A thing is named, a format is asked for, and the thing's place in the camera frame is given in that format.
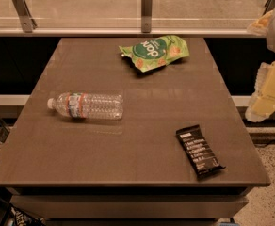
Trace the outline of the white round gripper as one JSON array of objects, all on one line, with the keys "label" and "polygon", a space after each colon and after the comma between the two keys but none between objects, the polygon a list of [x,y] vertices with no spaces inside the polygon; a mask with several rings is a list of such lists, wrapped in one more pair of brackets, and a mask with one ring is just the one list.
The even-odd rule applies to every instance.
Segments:
[{"label": "white round gripper", "polygon": [[[267,35],[267,48],[275,53],[275,9],[250,23],[247,31],[257,36]],[[261,122],[275,112],[275,61],[261,64],[254,88],[245,117],[251,122]]]}]

